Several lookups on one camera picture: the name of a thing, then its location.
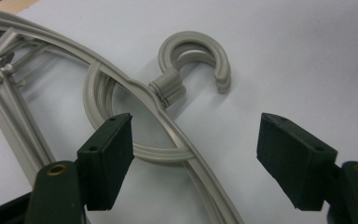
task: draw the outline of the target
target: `clamp jaw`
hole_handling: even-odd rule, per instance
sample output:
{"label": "clamp jaw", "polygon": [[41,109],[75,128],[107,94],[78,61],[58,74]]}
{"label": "clamp jaw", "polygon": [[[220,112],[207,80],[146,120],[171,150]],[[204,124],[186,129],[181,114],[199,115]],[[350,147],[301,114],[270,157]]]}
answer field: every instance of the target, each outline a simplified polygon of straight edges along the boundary
{"label": "clamp jaw", "polygon": [[358,224],[358,161],[335,165],[337,151],[291,120],[263,113],[257,158],[295,208],[320,211],[329,224]]}
{"label": "clamp jaw", "polygon": [[131,116],[108,119],[77,157],[43,167],[31,193],[0,206],[0,223],[81,224],[87,223],[84,205],[112,209],[134,159]]}

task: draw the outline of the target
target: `brass screw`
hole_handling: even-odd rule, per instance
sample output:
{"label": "brass screw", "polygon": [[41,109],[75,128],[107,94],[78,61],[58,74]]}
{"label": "brass screw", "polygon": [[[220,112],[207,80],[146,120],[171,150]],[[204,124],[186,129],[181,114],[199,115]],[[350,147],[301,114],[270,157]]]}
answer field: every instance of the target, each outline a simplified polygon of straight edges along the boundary
{"label": "brass screw", "polygon": [[68,169],[68,167],[66,165],[63,164],[57,164],[55,166],[52,166],[48,169],[47,174],[48,175],[61,175],[62,173],[64,173],[66,170]]}

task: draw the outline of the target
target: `plastic rib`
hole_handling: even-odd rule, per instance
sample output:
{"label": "plastic rib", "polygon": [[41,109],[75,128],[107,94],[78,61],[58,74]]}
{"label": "plastic rib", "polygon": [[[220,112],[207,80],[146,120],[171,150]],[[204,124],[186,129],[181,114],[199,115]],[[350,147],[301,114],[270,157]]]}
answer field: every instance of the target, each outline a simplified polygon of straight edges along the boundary
{"label": "plastic rib", "polygon": [[13,123],[12,116],[8,113],[6,106],[0,99],[0,128],[7,139],[14,155],[16,156],[22,170],[33,185],[34,179],[42,164],[36,159],[31,152],[27,141]]}
{"label": "plastic rib", "polygon": [[24,65],[33,60],[37,55],[43,53],[48,48],[48,44],[43,43],[33,49],[31,52],[13,63],[14,71],[20,70]]}
{"label": "plastic rib", "polygon": [[[8,42],[5,45],[0,44],[0,47],[9,46],[10,41],[15,38],[14,34],[17,33],[21,36],[44,41],[54,48],[90,64],[84,86],[83,100],[87,116],[94,128],[98,128],[104,122],[106,116],[112,115],[112,101],[110,96],[106,95],[113,92],[115,83],[118,82],[130,91],[158,119],[175,144],[175,148],[154,148],[134,143],[135,156],[150,162],[183,163],[200,191],[212,223],[243,223],[241,216],[202,156],[169,118],[157,95],[146,85],[130,79],[95,52],[62,35],[23,19],[0,13],[0,31],[6,31],[3,40]],[[188,49],[195,49],[197,52],[186,53]],[[195,32],[179,33],[164,42],[160,49],[159,62],[163,71],[172,66],[180,65],[181,67],[188,62],[195,61],[214,65],[216,68],[214,76],[219,91],[226,92],[228,90],[230,75],[227,55],[221,46],[209,36]],[[4,109],[0,110],[0,114],[5,115],[4,112],[6,112]],[[5,132],[11,130],[11,126],[8,125],[10,120],[8,119],[10,118],[7,117],[5,122],[2,122],[4,125],[1,126],[3,130],[7,129]],[[25,140],[19,142],[23,145],[27,144]],[[35,160],[35,157],[32,156],[24,157],[31,161]]]}
{"label": "plastic rib", "polygon": [[6,103],[9,113],[13,116],[14,122],[19,127],[19,131],[24,134],[26,141],[32,146],[33,153],[43,166],[50,163],[50,159],[46,154],[46,150],[43,149],[42,144],[39,142],[37,135],[35,134],[34,128],[31,122],[28,120],[27,113],[24,111],[24,107],[17,97],[17,93],[14,92],[11,82],[5,77],[1,70],[0,76],[3,79],[3,83],[0,84],[0,96]]}

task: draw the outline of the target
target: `gray plastic hook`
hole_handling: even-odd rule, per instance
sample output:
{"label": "gray plastic hook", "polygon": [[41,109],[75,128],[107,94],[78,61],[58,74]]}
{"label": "gray plastic hook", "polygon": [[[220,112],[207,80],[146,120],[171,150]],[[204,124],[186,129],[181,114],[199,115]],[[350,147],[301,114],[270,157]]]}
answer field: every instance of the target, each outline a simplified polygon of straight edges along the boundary
{"label": "gray plastic hook", "polygon": [[185,96],[186,88],[179,71],[188,63],[207,63],[215,68],[216,86],[226,93],[231,83],[228,58],[223,48],[211,37],[193,31],[171,35],[158,53],[162,75],[149,83],[165,108]]}
{"label": "gray plastic hook", "polygon": [[158,62],[163,73],[171,67],[180,70],[184,63],[207,63],[215,68],[214,77],[219,92],[226,93],[229,89],[231,71],[227,55],[210,36],[194,31],[171,35],[159,49]]}

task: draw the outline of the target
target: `curved plastic frame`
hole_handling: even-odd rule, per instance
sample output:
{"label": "curved plastic frame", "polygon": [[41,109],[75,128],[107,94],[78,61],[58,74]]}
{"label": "curved plastic frame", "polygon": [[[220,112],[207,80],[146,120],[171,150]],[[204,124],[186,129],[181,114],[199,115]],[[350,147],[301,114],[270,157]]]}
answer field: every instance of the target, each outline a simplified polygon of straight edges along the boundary
{"label": "curved plastic frame", "polygon": [[[199,190],[212,223],[243,223],[212,170],[185,134],[169,118],[165,110],[167,106],[161,102],[153,88],[129,78],[106,59],[69,38],[0,12],[0,58],[9,57],[8,54],[12,50],[30,43],[36,48],[21,59],[21,63],[0,62],[0,89],[4,86],[0,91],[0,97],[3,95],[0,98],[0,127],[30,182],[34,181],[36,172],[43,165],[54,161],[54,158],[21,95],[7,79],[7,74],[15,73],[18,70],[16,66],[31,61],[33,57],[30,55],[36,55],[46,49],[56,50],[89,63],[83,99],[89,121],[94,128],[100,127],[107,118],[113,116],[112,93],[115,83],[119,83],[151,111],[175,144],[175,148],[155,148],[134,143],[135,157],[158,163],[181,162]],[[160,49],[159,63],[164,74],[167,70],[180,70],[186,63],[192,62],[215,66],[219,91],[228,90],[230,76],[227,56],[220,45],[209,36],[196,32],[179,33],[171,36]]]}

